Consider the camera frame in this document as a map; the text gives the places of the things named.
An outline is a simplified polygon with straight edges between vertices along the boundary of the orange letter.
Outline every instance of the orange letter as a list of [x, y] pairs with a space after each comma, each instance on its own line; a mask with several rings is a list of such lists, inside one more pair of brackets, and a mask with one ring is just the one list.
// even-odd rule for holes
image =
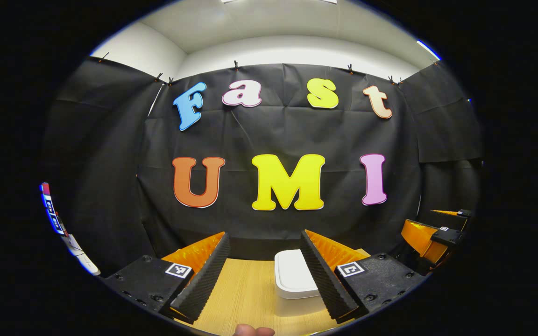
[[175, 167], [173, 175], [173, 194], [181, 204], [192, 208], [207, 208], [217, 200], [219, 192], [219, 168], [226, 164], [220, 157], [205, 157], [203, 166], [207, 167], [207, 185], [202, 195], [190, 192], [190, 171], [196, 166], [191, 157], [177, 157], [171, 162]]
[[362, 90], [362, 93], [369, 96], [369, 100], [371, 100], [371, 107], [376, 115], [383, 119], [391, 118], [391, 110], [389, 108], [385, 108], [385, 105], [383, 105], [383, 99], [387, 99], [387, 95], [385, 93], [379, 92], [379, 89], [375, 85], [369, 86]]

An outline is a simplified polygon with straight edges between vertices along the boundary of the ceiling light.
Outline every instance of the ceiling light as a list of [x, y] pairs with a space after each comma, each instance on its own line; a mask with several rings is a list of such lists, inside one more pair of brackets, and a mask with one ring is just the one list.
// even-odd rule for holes
[[431, 53], [431, 55], [433, 55], [433, 57], [435, 57], [437, 60], [441, 60], [437, 55], [435, 55], [435, 53], [433, 51], [431, 51], [431, 49], [429, 49], [429, 47], [427, 47], [425, 44], [423, 44], [421, 41], [417, 41], [418, 44], [421, 45], [421, 47], [425, 48], [427, 51], [429, 51], [429, 53]]

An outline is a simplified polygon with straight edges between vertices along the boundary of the letter f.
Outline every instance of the letter f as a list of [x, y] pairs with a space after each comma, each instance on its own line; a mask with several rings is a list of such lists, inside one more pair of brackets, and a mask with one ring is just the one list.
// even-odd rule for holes
[[180, 114], [182, 121], [180, 124], [181, 131], [192, 126], [192, 124], [200, 119], [200, 112], [194, 111], [194, 107], [203, 107], [203, 96], [198, 92], [205, 91], [205, 89], [207, 89], [207, 85], [200, 82], [173, 100], [173, 104], [177, 106], [177, 112]]

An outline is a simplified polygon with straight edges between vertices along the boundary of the white box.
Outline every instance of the white box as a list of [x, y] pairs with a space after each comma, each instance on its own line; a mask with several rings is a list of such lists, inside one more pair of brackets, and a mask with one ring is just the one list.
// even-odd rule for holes
[[275, 255], [275, 290], [278, 316], [305, 315], [325, 308], [300, 250]]

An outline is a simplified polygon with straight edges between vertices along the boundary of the black fabric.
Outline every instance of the black fabric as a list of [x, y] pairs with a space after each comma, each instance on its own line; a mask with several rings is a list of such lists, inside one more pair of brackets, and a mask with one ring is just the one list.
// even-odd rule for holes
[[[87, 276], [52, 236], [35, 189], [41, 175], [34, 158], [51, 88], [62, 84], [79, 58], [159, 3], [79, 0], [70, 8], [38, 2], [0, 6], [0, 329], [55, 328], [74, 336], [105, 326], [120, 334], [134, 330], [152, 336], [181, 334], [187, 328], [126, 304]], [[474, 335], [492, 328], [535, 334], [538, 170], [517, 164], [517, 158], [538, 166], [538, 115], [532, 114], [538, 111], [538, 5], [463, 2], [458, 10], [456, 2], [394, 0], [373, 1], [372, 6], [398, 19], [407, 31], [429, 36], [427, 44], [454, 64], [465, 83], [472, 83], [487, 126], [489, 178], [478, 218], [481, 229], [474, 235], [479, 239], [458, 250], [444, 272], [407, 299], [323, 335], [365, 335], [368, 330], [397, 335], [423, 328], [433, 335]], [[533, 237], [525, 248], [525, 239]], [[444, 313], [425, 309], [434, 302]], [[192, 328], [190, 333], [204, 334]]]
[[49, 112], [42, 178], [66, 229], [102, 276], [154, 254], [139, 220], [135, 161], [160, 86], [151, 75], [91, 58]]
[[[433, 148], [459, 153], [457, 157], [467, 153], [463, 142], [474, 147], [477, 141], [472, 133], [444, 132], [461, 124], [461, 117], [449, 113], [460, 90], [437, 83], [448, 81], [447, 74], [425, 74], [411, 84], [450, 92], [426, 96], [425, 102], [385, 79], [303, 64], [217, 70], [168, 86], [138, 70], [91, 57], [51, 108], [41, 162], [47, 172], [43, 180], [50, 183], [69, 232], [103, 275], [141, 255], [164, 257], [220, 231], [231, 235], [231, 258], [273, 259], [279, 251], [297, 249], [303, 229], [354, 249], [388, 252], [403, 241], [404, 220], [416, 218], [421, 193], [422, 209], [474, 208], [473, 202], [457, 201], [463, 191], [446, 191], [442, 199], [448, 204], [438, 202], [438, 188], [455, 188], [455, 170], [442, 178], [434, 175], [436, 165], [420, 166], [421, 143], [428, 143], [421, 135], [425, 132], [434, 133], [429, 140], [438, 147]], [[312, 78], [335, 83], [340, 101], [336, 108], [310, 106], [306, 83]], [[260, 105], [222, 103], [228, 85], [241, 79], [261, 83]], [[201, 92], [202, 117], [181, 132], [173, 100], [199, 82], [207, 85]], [[387, 94], [384, 103], [393, 111], [390, 119], [372, 111], [362, 93], [370, 85]], [[433, 97], [451, 104], [446, 110], [416, 114], [431, 106]], [[450, 141], [450, 133], [457, 141]], [[382, 172], [387, 200], [363, 206], [366, 175], [359, 158], [371, 153], [386, 157]], [[287, 210], [252, 209], [258, 170], [251, 160], [260, 154], [277, 155], [288, 174], [305, 154], [325, 157], [320, 179], [324, 208], [298, 211], [291, 204]], [[211, 156], [226, 160], [220, 170], [218, 199], [208, 208], [188, 208], [173, 195], [171, 161], [181, 156], [197, 160], [191, 176], [195, 194], [205, 190], [201, 161]]]
[[417, 221], [430, 210], [476, 209], [481, 193], [481, 162], [475, 159], [421, 164], [423, 189]]
[[470, 98], [442, 62], [399, 85], [411, 109], [420, 162], [482, 157], [482, 130]]
[[[306, 83], [326, 78], [335, 83], [339, 105], [312, 108]], [[226, 106], [221, 97], [228, 85], [253, 79], [262, 85], [260, 105]], [[173, 100], [198, 82], [207, 89], [201, 119], [179, 130], [180, 117]], [[387, 94], [391, 119], [372, 111], [362, 90], [377, 85]], [[363, 206], [365, 169], [359, 158], [379, 153], [386, 157], [383, 184], [387, 201]], [[288, 174], [305, 154], [325, 157], [320, 179], [320, 210], [255, 211], [258, 170], [252, 158], [260, 154], [279, 157]], [[205, 157], [226, 160], [220, 170], [219, 196], [209, 208], [188, 208], [173, 195], [175, 157], [193, 157], [191, 190], [205, 190]], [[273, 259], [283, 249], [297, 248], [303, 229], [337, 239], [369, 253], [388, 251], [402, 239], [404, 219], [416, 215], [420, 194], [420, 168], [408, 106], [396, 85], [371, 75], [351, 75], [345, 70], [302, 64], [246, 66], [239, 71], [217, 70], [184, 78], [164, 86], [145, 121], [138, 179], [145, 227], [159, 256], [175, 251], [219, 231], [232, 236], [231, 258]]]

